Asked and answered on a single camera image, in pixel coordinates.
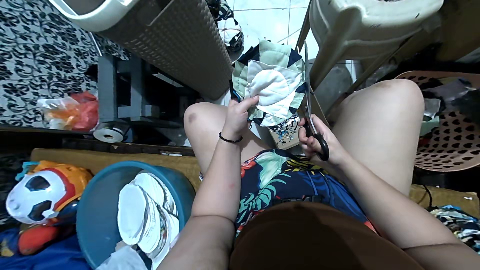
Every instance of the left hand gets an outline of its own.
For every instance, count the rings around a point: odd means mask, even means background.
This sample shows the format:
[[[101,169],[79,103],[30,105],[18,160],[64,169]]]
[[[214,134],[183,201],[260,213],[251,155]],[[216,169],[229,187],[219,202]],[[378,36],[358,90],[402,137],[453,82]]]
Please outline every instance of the left hand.
[[[230,100],[227,108],[227,117],[222,129],[222,137],[228,140],[238,140],[248,130],[248,112],[247,110],[256,105],[259,96],[245,98],[238,103],[236,100]]]

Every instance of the white fabric pieces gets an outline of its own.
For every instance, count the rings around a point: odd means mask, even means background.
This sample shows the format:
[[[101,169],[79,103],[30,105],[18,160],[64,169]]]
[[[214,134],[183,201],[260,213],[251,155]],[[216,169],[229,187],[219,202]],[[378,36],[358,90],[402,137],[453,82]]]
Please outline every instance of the white fabric pieces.
[[[220,31],[220,37],[226,45],[230,45],[230,41],[234,36],[238,35],[241,31],[240,25],[235,24],[233,17],[226,20],[220,20],[217,23],[218,30]]]
[[[158,177],[144,170],[122,188],[118,206],[122,240],[128,245],[138,244],[155,270],[180,230],[172,194]]]
[[[144,261],[129,245],[113,252],[96,270],[147,270]]]
[[[257,109],[266,112],[263,126],[273,125],[272,117],[289,117],[288,109],[295,97],[295,89],[301,84],[301,73],[255,60],[248,61],[245,97],[260,96]]]

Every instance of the right hand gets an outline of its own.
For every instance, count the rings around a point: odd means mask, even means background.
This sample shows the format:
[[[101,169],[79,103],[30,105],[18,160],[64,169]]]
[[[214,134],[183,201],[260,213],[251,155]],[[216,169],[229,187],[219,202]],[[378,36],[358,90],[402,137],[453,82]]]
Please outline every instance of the right hand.
[[[315,114],[312,114],[312,120],[317,132],[320,133],[327,142],[328,149],[330,151],[330,156],[327,162],[335,166],[340,165],[341,162],[349,157],[348,152],[343,148],[333,132],[322,122],[322,120],[320,120],[320,118],[318,118]],[[316,155],[316,152],[321,153],[322,147],[317,139],[315,139],[313,136],[307,137],[305,128],[303,127],[305,124],[305,118],[302,118],[300,121],[301,128],[299,130],[299,141],[305,156],[311,158]]]

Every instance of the patterned fabric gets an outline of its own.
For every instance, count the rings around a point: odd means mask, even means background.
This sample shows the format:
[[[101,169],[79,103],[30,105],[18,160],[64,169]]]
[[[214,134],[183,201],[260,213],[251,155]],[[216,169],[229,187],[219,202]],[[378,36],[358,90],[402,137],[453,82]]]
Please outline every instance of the patterned fabric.
[[[5,208],[8,193],[18,183],[17,173],[22,171],[23,162],[30,160],[28,153],[0,155],[0,231],[14,224],[19,224]]]
[[[217,27],[219,27],[220,36],[225,42],[225,48],[228,53],[236,53],[243,49],[243,32],[239,26],[237,20],[233,18],[233,10],[229,7],[226,0],[207,0],[207,6],[210,10],[210,13],[215,20]],[[228,30],[227,28],[220,27],[219,23],[223,26],[226,25],[226,20],[232,18],[234,29],[238,29],[238,34],[236,34],[232,39],[226,40],[224,33],[222,31]]]
[[[480,255],[480,220],[451,205],[434,207],[430,213],[463,243]]]
[[[249,120],[259,126],[278,125],[290,118],[300,107],[305,96],[307,83],[305,82],[305,63],[302,57],[292,49],[290,45],[275,44],[268,40],[260,40],[259,44],[251,47],[234,63],[232,79],[230,80],[231,96],[237,97],[239,101],[245,98],[249,60],[254,60],[270,66],[279,66],[294,72],[301,73],[299,86],[295,89],[295,95],[290,102],[285,118],[270,115],[257,107],[249,109]]]
[[[310,163],[306,157],[270,149],[241,165],[237,235],[248,221],[278,200],[298,199],[330,205],[374,230],[350,192],[326,170]]]
[[[113,42],[96,40],[104,53],[128,59]],[[0,0],[0,124],[44,127],[36,100],[96,89],[84,75],[96,63],[88,32],[48,0]]]

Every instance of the blue bucket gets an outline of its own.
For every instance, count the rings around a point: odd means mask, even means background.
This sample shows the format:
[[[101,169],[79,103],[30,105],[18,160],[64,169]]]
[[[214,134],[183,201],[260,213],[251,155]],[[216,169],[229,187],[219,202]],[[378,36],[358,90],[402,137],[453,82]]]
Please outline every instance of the blue bucket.
[[[122,161],[104,168],[88,183],[77,211],[78,242],[93,269],[121,241],[117,225],[119,193],[142,170],[158,177],[171,192],[179,213],[180,231],[190,217],[195,191],[180,172],[138,161]]]

